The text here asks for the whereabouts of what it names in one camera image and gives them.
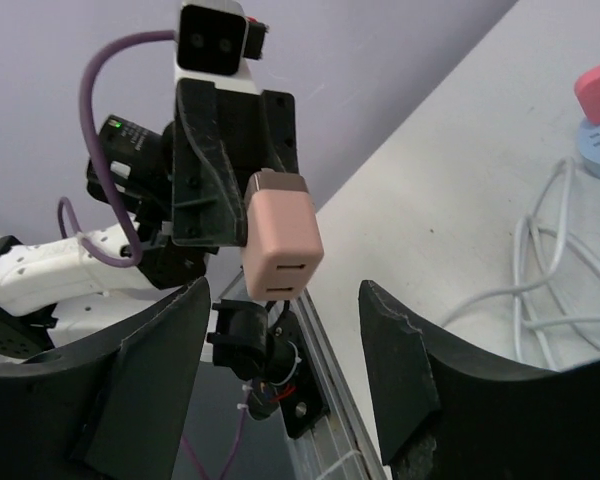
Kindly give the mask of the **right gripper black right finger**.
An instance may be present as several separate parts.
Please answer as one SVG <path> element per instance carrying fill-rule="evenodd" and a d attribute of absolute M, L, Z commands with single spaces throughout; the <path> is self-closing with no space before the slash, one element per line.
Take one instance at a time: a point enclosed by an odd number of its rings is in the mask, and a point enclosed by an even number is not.
<path fill-rule="evenodd" d="M 600 479 L 600 361 L 564 372 L 483 350 L 376 282 L 359 287 L 382 463 L 396 479 Z"/>

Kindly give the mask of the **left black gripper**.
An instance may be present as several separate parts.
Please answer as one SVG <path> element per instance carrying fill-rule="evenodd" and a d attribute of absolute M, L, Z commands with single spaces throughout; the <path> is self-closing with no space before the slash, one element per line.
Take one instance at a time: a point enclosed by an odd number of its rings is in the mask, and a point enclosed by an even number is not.
<path fill-rule="evenodd" d="M 263 168 L 299 171 L 294 97 L 180 80 L 173 124 L 173 242 L 195 248 L 242 246 L 247 185 Z"/>

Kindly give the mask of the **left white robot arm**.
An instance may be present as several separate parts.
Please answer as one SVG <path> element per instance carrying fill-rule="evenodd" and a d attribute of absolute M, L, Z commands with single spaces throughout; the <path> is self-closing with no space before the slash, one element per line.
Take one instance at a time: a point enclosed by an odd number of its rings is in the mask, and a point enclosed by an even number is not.
<path fill-rule="evenodd" d="M 113 115 L 97 139 L 141 258 L 118 225 L 47 244 L 2 238 L 0 355 L 26 359 L 99 330 L 90 296 L 177 288 L 222 247 L 239 249 L 251 300 L 304 288 L 319 245 L 303 238 L 313 216 L 291 94 L 185 79 L 162 132 Z"/>

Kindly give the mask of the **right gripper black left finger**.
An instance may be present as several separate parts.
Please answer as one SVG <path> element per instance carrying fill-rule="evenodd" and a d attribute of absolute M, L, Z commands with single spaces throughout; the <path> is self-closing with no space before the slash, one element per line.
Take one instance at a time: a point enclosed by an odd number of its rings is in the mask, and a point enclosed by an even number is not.
<path fill-rule="evenodd" d="M 211 309 L 198 279 L 20 364 L 0 363 L 0 479 L 168 479 Z"/>

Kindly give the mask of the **brown pink plug adapter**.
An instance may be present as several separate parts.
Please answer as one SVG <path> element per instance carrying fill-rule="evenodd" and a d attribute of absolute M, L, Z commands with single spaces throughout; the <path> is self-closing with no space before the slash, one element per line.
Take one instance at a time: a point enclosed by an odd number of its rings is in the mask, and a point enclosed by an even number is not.
<path fill-rule="evenodd" d="M 298 297 L 324 257 L 304 177 L 271 169 L 254 173 L 245 207 L 247 241 L 241 259 L 249 297 L 255 301 Z"/>

